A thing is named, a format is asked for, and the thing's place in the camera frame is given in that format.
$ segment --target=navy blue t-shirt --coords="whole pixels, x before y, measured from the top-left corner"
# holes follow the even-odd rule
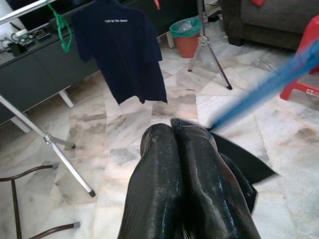
[[[95,58],[118,104],[132,96],[142,103],[167,102],[160,47],[141,11],[116,0],[95,0],[72,15],[72,26],[81,59]]]

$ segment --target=marble floor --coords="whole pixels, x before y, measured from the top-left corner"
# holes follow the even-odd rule
[[[68,90],[74,108],[56,96],[28,112],[40,127],[77,144],[65,153],[97,196],[91,198],[62,163],[58,169],[18,179],[23,238],[79,221],[80,228],[47,238],[116,239],[144,130],[154,123],[169,123],[171,117],[207,124],[292,54],[255,43],[229,45],[218,23],[210,23],[207,34],[232,91],[225,88],[207,51],[201,52],[190,73],[189,59],[180,58],[163,39],[160,66],[168,105],[141,105],[131,98],[118,106],[97,72]],[[319,83],[311,77],[303,80]],[[219,133],[280,174],[255,185],[259,198],[253,219],[262,239],[319,239],[319,99],[298,91],[287,102],[275,96]],[[55,162],[57,156],[34,132],[24,134],[10,123],[0,128],[1,177]],[[0,211],[0,238],[15,238],[9,183],[0,183]]]

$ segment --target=gray sofa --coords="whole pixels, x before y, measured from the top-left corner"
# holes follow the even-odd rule
[[[225,32],[233,45],[244,40],[296,50],[308,22],[319,14],[319,0],[221,0]]]

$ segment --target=red plastic chair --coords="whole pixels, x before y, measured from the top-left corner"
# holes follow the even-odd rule
[[[304,35],[299,44],[297,54],[299,54],[305,48],[312,45],[318,38],[319,38],[319,15],[315,16],[307,25]],[[309,74],[318,73],[318,72],[319,72],[319,66],[314,68]],[[297,89],[309,95],[319,97],[319,88],[295,81],[283,89],[283,91],[280,94],[280,98],[287,101],[293,89]]]

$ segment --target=metal tripod stand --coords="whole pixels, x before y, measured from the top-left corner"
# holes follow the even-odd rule
[[[29,120],[21,111],[19,111],[9,101],[7,101],[2,95],[0,95],[0,103],[3,104],[6,108],[8,108],[18,118],[20,118],[25,124],[27,124],[37,134],[39,134],[44,139],[45,143],[50,145],[53,148],[54,152],[59,156],[59,158],[62,160],[65,166],[70,170],[70,172],[73,174],[76,180],[91,195],[91,197],[95,196],[94,190],[87,184],[87,182],[82,178],[82,176],[78,173],[78,171],[73,167],[70,161],[66,158],[62,150],[56,145],[58,143],[58,144],[70,146],[71,148],[75,148],[75,144],[61,140],[59,138],[55,138],[50,133],[44,132],[36,124],[34,124],[31,120]]]
[[[197,0],[198,16],[199,16],[199,20],[200,20],[200,37],[198,38],[198,47],[195,51],[195,54],[194,54],[193,58],[190,60],[188,71],[191,72],[193,70],[193,66],[195,64],[195,61],[196,61],[198,55],[199,55],[200,50],[202,49],[203,46],[206,46],[208,48],[211,56],[213,57],[213,61],[215,62],[221,77],[226,82],[227,89],[232,90],[233,87],[231,86],[230,82],[228,81],[228,79],[224,73],[223,68],[220,66],[219,61],[218,61],[215,53],[213,52],[213,49],[211,48],[211,46],[209,44],[209,38],[205,34],[203,6],[204,6],[203,0]]]

